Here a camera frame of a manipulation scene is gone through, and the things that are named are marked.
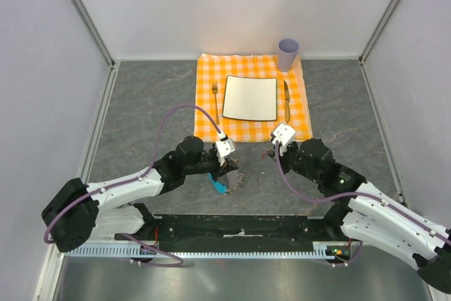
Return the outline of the metal key organizer blue handle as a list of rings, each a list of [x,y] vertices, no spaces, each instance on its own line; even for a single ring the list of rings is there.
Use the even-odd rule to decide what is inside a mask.
[[[244,175],[238,170],[226,173],[221,177],[213,177],[209,174],[209,180],[217,193],[221,195],[228,195],[240,188]]]

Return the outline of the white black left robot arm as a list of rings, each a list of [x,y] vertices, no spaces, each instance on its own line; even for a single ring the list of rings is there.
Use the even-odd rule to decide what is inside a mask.
[[[231,158],[235,150],[235,143],[226,135],[209,150],[204,150],[200,138],[188,136],[173,151],[136,173],[100,183],[70,179],[42,211],[47,227],[44,242],[55,244],[60,252],[70,252],[89,239],[117,233],[149,239],[155,224],[133,203],[171,192],[191,175],[207,174],[218,186],[221,177],[239,169]]]

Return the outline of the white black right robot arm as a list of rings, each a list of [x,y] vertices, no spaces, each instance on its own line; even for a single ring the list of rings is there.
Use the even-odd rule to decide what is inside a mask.
[[[322,224],[327,238],[345,236],[377,247],[415,269],[436,290],[450,293],[449,228],[418,215],[337,162],[320,139],[272,143],[268,155],[282,176],[290,171],[301,175],[322,194],[316,203],[333,203]]]

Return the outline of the orange white checkered cloth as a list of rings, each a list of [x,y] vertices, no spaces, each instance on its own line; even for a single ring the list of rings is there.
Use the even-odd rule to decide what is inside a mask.
[[[195,104],[215,117],[212,82],[218,84],[219,128],[236,142],[264,142],[271,131],[285,122],[284,82],[290,91],[290,113],[288,123],[296,131],[295,139],[304,141],[313,137],[307,91],[304,83],[300,57],[296,57],[290,71],[284,73],[276,68],[275,55],[215,56],[202,54],[197,61]],[[276,78],[278,83],[278,116],[275,121],[240,121],[223,117],[223,99],[226,79],[229,75],[243,78]]]

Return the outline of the gold knife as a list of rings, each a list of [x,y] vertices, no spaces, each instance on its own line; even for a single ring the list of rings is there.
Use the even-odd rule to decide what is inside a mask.
[[[284,94],[285,94],[285,122],[289,123],[291,118],[290,113],[290,91],[287,82],[284,82]]]

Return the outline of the white square plate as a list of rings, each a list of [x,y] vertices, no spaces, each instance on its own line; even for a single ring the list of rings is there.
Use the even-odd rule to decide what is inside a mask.
[[[275,121],[278,116],[276,78],[229,75],[225,83],[223,117],[240,121]]]

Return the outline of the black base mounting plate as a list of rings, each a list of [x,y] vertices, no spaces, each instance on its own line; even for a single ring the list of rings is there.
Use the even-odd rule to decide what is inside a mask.
[[[132,234],[156,242],[165,252],[298,252],[314,242],[347,242],[325,219],[297,215],[184,215],[146,216]]]

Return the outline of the lilac plastic cup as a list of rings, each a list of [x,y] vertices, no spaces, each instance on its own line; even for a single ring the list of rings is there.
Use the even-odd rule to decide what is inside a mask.
[[[286,38],[278,43],[278,61],[277,68],[281,72],[288,72],[294,63],[294,60],[299,51],[299,44],[297,41]]]

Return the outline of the right aluminium frame post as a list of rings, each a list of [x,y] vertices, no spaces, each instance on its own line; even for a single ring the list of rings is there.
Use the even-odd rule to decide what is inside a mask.
[[[366,43],[362,53],[359,56],[359,64],[363,66],[373,51],[375,45],[379,41],[381,35],[386,29],[388,23],[391,18],[394,16],[397,8],[399,7],[402,0],[389,0],[385,10],[383,11],[382,16],[378,20],[373,32],[370,35],[368,42]]]

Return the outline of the aluminium frame post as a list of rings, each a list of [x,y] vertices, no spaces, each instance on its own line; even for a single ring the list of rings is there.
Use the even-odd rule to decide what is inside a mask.
[[[108,67],[112,69],[116,62],[114,60],[114,57],[112,57],[111,52],[109,51],[108,47],[106,46],[104,40],[102,39],[96,25],[94,24],[94,21],[92,20],[91,15],[89,14],[89,11],[87,10],[83,0],[70,0],[72,5],[74,6],[77,14],[79,15],[83,25],[85,26],[85,29],[87,30],[89,36],[91,37],[92,41],[94,42],[94,45],[98,49],[99,53],[101,54],[103,60],[106,62]]]
[[[375,45],[379,41],[381,35],[386,29],[388,23],[391,18],[394,16],[397,8],[399,7],[402,0],[389,0],[385,10],[383,11],[382,16],[378,20],[373,32],[370,35],[368,42],[366,43],[362,53],[359,56],[359,64],[363,66],[373,51]]]

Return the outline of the left aluminium frame post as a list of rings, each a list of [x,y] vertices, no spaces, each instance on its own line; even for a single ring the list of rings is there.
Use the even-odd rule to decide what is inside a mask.
[[[72,5],[74,6],[77,14],[79,15],[83,25],[85,26],[85,29],[87,30],[89,36],[91,37],[92,41],[94,42],[94,45],[98,49],[99,53],[101,54],[103,60],[106,62],[108,67],[112,69],[116,62],[114,60],[114,57],[112,57],[111,52],[109,51],[108,47],[106,46],[104,40],[102,39],[96,25],[94,24],[94,21],[92,20],[91,15],[89,14],[89,11],[87,10],[83,0],[70,0]]]

